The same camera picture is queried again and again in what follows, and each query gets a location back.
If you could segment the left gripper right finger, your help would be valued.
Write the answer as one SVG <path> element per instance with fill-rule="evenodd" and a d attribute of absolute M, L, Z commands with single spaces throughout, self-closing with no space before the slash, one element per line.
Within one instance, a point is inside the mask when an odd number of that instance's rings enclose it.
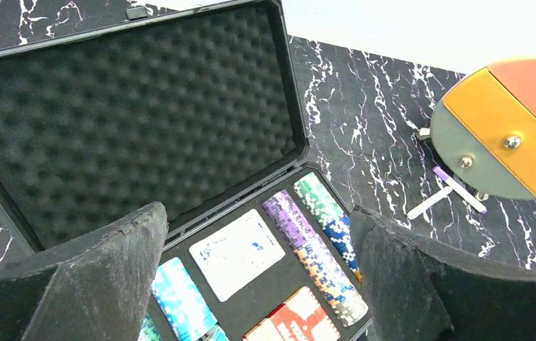
<path fill-rule="evenodd" d="M 355 207 L 351 236 L 381 340 L 536 340 L 536 271 Z"/>

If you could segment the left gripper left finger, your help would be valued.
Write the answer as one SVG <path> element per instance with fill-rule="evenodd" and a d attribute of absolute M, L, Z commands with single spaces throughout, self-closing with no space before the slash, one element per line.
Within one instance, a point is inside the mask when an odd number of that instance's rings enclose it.
<path fill-rule="evenodd" d="M 0 266 L 0 340 L 136 340 L 167 233 L 152 202 Z"/>

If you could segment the red playing card deck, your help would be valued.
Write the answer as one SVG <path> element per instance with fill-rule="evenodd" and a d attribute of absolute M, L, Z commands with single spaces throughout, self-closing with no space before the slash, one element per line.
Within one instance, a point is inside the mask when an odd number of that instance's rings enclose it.
<path fill-rule="evenodd" d="M 341 334 L 309 287 L 303 286 L 244 336 L 245 341 L 337 341 Z"/>

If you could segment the blue playing card deck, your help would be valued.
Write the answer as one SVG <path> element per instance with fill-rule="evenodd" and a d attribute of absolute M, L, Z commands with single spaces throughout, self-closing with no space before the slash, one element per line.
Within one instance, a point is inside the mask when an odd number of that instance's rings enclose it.
<path fill-rule="evenodd" d="M 285 256 L 255 209 L 193 244 L 189 253 L 220 302 L 230 299 Z"/>

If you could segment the purple poker chip stack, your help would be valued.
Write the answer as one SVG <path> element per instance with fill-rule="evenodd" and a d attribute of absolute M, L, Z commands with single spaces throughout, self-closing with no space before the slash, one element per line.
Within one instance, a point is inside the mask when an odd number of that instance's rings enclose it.
<path fill-rule="evenodd" d="M 261 206 L 291 249 L 299 249 L 317 236 L 287 190 L 272 195 Z"/>

